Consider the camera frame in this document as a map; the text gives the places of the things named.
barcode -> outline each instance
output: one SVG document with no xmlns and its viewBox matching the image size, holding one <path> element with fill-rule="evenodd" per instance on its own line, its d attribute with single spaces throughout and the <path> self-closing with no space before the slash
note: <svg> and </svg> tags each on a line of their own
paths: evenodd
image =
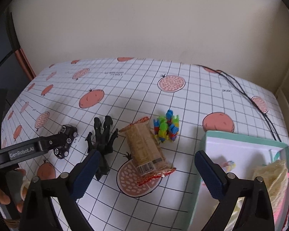
<svg viewBox="0 0 289 231">
<path fill-rule="evenodd" d="M 160 161 L 162 161 L 163 159 L 160 157 L 160 158 L 157 158 L 157 159 L 155 159 L 155 160 L 153 160 L 152 162 L 153 162 L 153 164 L 155 164 L 155 163 L 158 163 L 158 162 L 160 162 Z"/>
<path fill-rule="evenodd" d="M 144 175 L 144 174 L 147 174 L 147 173 L 153 171 L 154 166 L 153 166 L 152 162 L 148 162 L 144 165 L 138 166 L 137 170 L 141 175 Z"/>
</svg>

wall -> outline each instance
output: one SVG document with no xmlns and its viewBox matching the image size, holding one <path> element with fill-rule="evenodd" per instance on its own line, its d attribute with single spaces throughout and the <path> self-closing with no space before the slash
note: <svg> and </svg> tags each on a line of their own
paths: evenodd
<svg viewBox="0 0 289 231">
<path fill-rule="evenodd" d="M 73 59 L 148 57 L 223 69 L 275 91 L 289 65 L 280 0 L 14 0 L 11 10 L 36 74 Z"/>
</svg>

table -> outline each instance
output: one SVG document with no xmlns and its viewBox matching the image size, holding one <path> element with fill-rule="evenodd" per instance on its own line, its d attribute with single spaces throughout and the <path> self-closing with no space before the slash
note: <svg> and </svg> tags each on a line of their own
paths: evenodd
<svg viewBox="0 0 289 231">
<path fill-rule="evenodd" d="M 251 82 L 237 80 L 249 97 L 256 96 L 255 100 L 267 111 L 282 141 L 289 144 L 274 95 Z M 136 58 L 53 64 L 44 69 L 12 105 L 2 122 L 2 146 L 55 134 L 62 124 L 76 126 L 79 136 L 65 159 L 58 160 L 49 152 L 44 157 L 20 163 L 29 180 L 45 158 L 55 166 L 58 176 L 63 171 L 71 171 L 87 155 L 85 138 L 89 131 L 94 133 L 94 117 L 103 121 L 110 115 L 113 128 L 121 129 L 144 116 L 151 117 L 152 121 L 169 108 L 180 117 L 179 135 L 174 142 L 167 141 L 160 146 L 177 171 L 161 179 L 159 185 L 142 197 L 123 194 L 117 184 L 117 174 L 127 162 L 124 155 L 130 151 L 124 133 L 120 133 L 113 145 L 114 152 L 106 155 L 111 166 L 108 176 L 100 181 L 92 180 L 78 205 L 95 231 L 180 230 L 196 174 L 193 155 L 205 133 L 202 123 L 207 115 L 220 112 L 230 119 L 226 131 L 272 139 L 262 115 L 217 72 L 198 65 Z M 215 121 L 219 123 L 205 120 L 205 129 L 212 128 L 212 124 L 221 128 L 220 123 L 224 122 L 218 118 Z M 68 230 L 57 199 L 53 199 L 53 204 L 63 230 Z"/>
</svg>

pomegranate print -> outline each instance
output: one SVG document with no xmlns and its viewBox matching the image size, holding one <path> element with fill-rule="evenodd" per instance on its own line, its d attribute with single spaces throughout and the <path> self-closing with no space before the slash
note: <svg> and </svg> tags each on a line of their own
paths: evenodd
<svg viewBox="0 0 289 231">
<path fill-rule="evenodd" d="M 46 78 L 46 80 L 48 81 L 50 78 L 52 78 L 55 74 L 56 74 L 57 72 L 55 71 L 55 72 L 52 72 L 47 78 Z"/>
<path fill-rule="evenodd" d="M 79 62 L 80 60 L 73 60 L 71 61 L 71 64 L 76 64 L 77 62 Z"/>
<path fill-rule="evenodd" d="M 35 85 L 35 83 L 32 83 L 32 84 L 30 85 L 30 87 L 28 88 L 28 91 L 29 91 L 31 88 L 33 88 L 34 85 Z"/>
<path fill-rule="evenodd" d="M 207 115 L 202 122 L 204 131 L 218 130 L 224 132 L 234 131 L 234 123 L 232 119 L 223 112 L 215 112 Z"/>
<path fill-rule="evenodd" d="M 53 85 L 49 85 L 42 91 L 41 95 L 46 95 L 51 89 L 53 88 Z"/>
<path fill-rule="evenodd" d="M 50 162 L 46 162 L 46 159 L 44 159 L 44 163 L 39 167 L 36 176 L 40 177 L 41 180 L 55 179 L 55 167 Z"/>
<path fill-rule="evenodd" d="M 213 69 L 210 69 L 210 68 L 207 68 L 207 67 L 203 67 L 203 69 L 209 73 L 221 73 L 221 71 L 219 70 L 213 70 Z"/>
<path fill-rule="evenodd" d="M 104 91 L 101 89 L 91 90 L 79 100 L 79 107 L 89 108 L 100 102 L 104 98 Z"/>
<path fill-rule="evenodd" d="M 118 61 L 129 61 L 129 60 L 131 60 L 131 59 L 133 59 L 133 57 L 118 57 Z"/>
<path fill-rule="evenodd" d="M 256 105 L 262 111 L 262 113 L 266 114 L 269 111 L 267 108 L 267 104 L 265 103 L 265 101 L 261 97 L 254 96 L 251 100 L 254 103 L 256 103 Z"/>
<path fill-rule="evenodd" d="M 77 72 L 73 75 L 72 79 L 73 79 L 73 80 L 75 80 L 75 79 L 78 80 L 78 78 L 84 76 L 84 75 L 87 74 L 89 71 L 90 71 L 90 69 L 88 69 L 88 68 L 79 70 L 79 71 L 77 71 Z"/>
<path fill-rule="evenodd" d="M 20 113 L 24 112 L 25 109 L 28 107 L 29 102 L 26 102 L 24 106 L 22 106 L 22 108 L 20 109 Z"/>
<path fill-rule="evenodd" d="M 137 181 L 140 181 L 140 175 L 133 164 L 132 155 L 127 153 L 125 157 L 128 161 L 121 166 L 117 174 L 117 184 L 120 190 L 130 197 L 141 197 L 152 192 L 159 185 L 162 178 L 154 178 L 138 186 Z"/>
<path fill-rule="evenodd" d="M 36 119 L 34 127 L 39 129 L 45 125 L 45 123 L 49 119 L 49 112 L 44 112 L 39 115 L 39 117 Z"/>
<path fill-rule="evenodd" d="M 168 75 L 160 79 L 157 86 L 161 91 L 173 93 L 184 88 L 185 80 L 180 76 Z"/>
<path fill-rule="evenodd" d="M 13 114 L 14 114 L 14 110 L 12 110 L 11 113 L 8 115 L 8 120 L 11 119 Z"/>
<path fill-rule="evenodd" d="M 13 138 L 16 140 L 17 139 L 17 137 L 20 135 L 20 132 L 22 131 L 22 126 L 21 125 L 19 125 L 17 128 L 16 128 L 16 130 L 15 130 L 15 132 L 14 132 L 14 135 L 13 135 Z"/>
<path fill-rule="evenodd" d="M 1 148 L 5 148 L 6 147 L 6 143 L 7 143 L 7 139 L 5 137 L 5 139 L 3 140 L 2 144 L 1 144 Z"/>
</svg>

colorful toy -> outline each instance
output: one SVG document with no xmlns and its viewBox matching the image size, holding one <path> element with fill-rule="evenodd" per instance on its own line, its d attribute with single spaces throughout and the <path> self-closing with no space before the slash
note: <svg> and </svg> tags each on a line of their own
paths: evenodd
<svg viewBox="0 0 289 231">
<path fill-rule="evenodd" d="M 154 134 L 161 142 L 176 139 L 179 132 L 179 116 L 174 116 L 172 110 L 168 110 L 166 116 L 153 119 Z"/>
</svg>

